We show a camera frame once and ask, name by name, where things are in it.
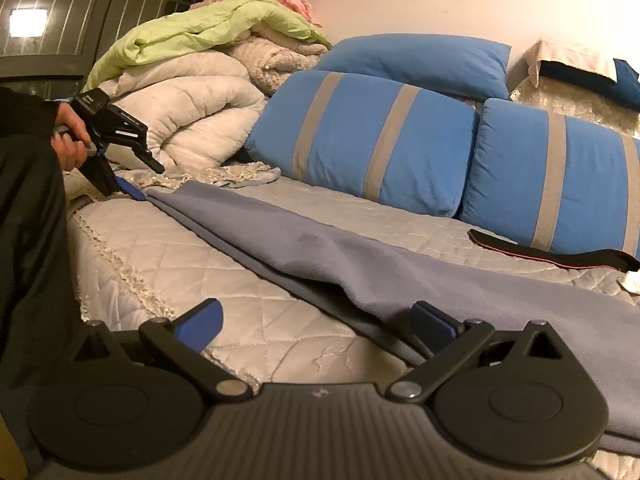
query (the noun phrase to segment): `quilted white bedspread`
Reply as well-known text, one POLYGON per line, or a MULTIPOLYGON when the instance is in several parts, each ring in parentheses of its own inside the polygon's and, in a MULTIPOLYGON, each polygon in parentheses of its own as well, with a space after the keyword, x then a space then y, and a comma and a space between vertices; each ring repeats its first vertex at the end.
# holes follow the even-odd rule
MULTIPOLYGON (((639 303, 621 290, 616 271, 562 270, 487 251, 468 240, 468 226, 457 220, 420 216, 286 178, 235 192, 455 264, 639 303)), ((225 324, 207 354, 255 386, 263 381, 384 386, 406 371, 397 358, 261 280, 149 203, 122 198, 92 203, 75 213, 70 234, 84 314, 114 330, 133 329, 153 316, 179 316, 212 297, 222 302, 225 324)), ((601 451, 596 463, 616 480, 640 479, 640 461, 631 457, 601 451)))

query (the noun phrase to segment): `black strap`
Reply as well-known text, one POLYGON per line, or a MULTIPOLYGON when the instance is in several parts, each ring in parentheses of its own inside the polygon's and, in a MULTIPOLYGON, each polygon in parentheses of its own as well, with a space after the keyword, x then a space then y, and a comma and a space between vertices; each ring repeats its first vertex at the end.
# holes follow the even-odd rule
POLYGON ((526 260, 537 260, 555 264, 563 269, 593 269, 593 267, 610 267, 620 272, 635 272, 640 269, 640 262, 630 254, 617 249, 602 249, 590 253, 553 254, 548 251, 525 247, 506 240, 501 240, 475 229, 469 229, 469 239, 485 249, 517 256, 526 260))

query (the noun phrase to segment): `lace trim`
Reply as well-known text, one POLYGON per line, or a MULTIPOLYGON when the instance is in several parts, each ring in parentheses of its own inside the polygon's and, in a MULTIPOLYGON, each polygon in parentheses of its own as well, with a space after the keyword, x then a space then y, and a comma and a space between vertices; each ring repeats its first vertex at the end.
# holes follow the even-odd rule
MULTIPOLYGON (((129 285, 131 292, 138 298, 140 305, 154 317, 167 317, 169 319, 175 318, 174 310, 166 305, 166 303, 158 298, 149 288, 146 286, 144 280, 136 275, 136 271, 125 264, 116 253, 107 246, 102 240, 100 240, 89 227, 87 222, 82 218, 80 212, 74 213, 74 218, 78 222, 78 225, 89 237, 94 247, 105 258, 112 267, 116 270, 119 277, 129 285)), ((88 316, 88 309, 80 299, 81 312, 83 315, 88 316)))
POLYGON ((257 180, 260 179, 261 173, 270 170, 271 167, 262 162, 251 162, 249 164, 203 169, 181 166, 169 168, 163 174, 157 174, 151 170, 119 171, 118 176, 141 189, 150 186, 178 189, 188 180, 197 180, 203 184, 211 184, 218 187, 226 186, 231 182, 257 180))
POLYGON ((251 387, 251 389, 254 391, 254 393, 258 393, 258 390, 260 390, 260 381, 258 379, 256 379, 251 374, 249 374, 249 373, 247 373, 247 372, 245 372, 243 370, 234 370, 233 368, 225 365, 221 360, 219 360, 214 355, 214 350, 211 350, 211 349, 209 349, 207 347, 202 352, 202 355, 203 355, 203 357, 205 357, 207 360, 211 361, 216 366, 219 366, 220 368, 222 368, 225 372, 229 372, 234 377, 236 377, 236 378, 240 379, 241 381, 244 381, 245 383, 247 383, 251 387))

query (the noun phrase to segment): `person's hand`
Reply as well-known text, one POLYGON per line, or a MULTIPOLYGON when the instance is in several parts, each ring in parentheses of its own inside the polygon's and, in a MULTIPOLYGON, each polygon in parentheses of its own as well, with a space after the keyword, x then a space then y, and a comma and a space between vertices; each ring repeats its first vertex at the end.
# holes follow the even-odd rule
POLYGON ((60 168, 63 171, 71 171, 79 168, 86 160, 86 147, 84 143, 91 142, 84 121, 76 114, 68 103, 62 103, 58 107, 56 126, 66 126, 76 136, 78 141, 73 142, 69 134, 55 133, 51 137, 51 146, 58 156, 60 168))

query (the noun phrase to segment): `pillowcase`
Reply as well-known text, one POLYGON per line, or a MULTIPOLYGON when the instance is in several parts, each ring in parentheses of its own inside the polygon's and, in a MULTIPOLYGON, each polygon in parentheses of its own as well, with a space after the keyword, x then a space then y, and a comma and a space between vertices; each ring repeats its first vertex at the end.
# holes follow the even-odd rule
POLYGON ((455 99, 358 74, 293 74, 245 147, 311 184, 415 213, 460 206, 479 116, 455 99))
POLYGON ((616 65, 616 74, 618 76, 618 81, 615 83, 604 76, 586 72, 557 61, 543 61, 540 64, 540 75, 586 88, 622 107, 640 113, 638 72, 623 59, 614 59, 613 63, 616 65))
POLYGON ((460 219, 553 253, 638 257, 638 151, 604 126, 488 100, 460 219))
POLYGON ((441 34, 379 34, 340 41, 316 70, 383 77, 443 94, 509 99, 509 45, 441 34))

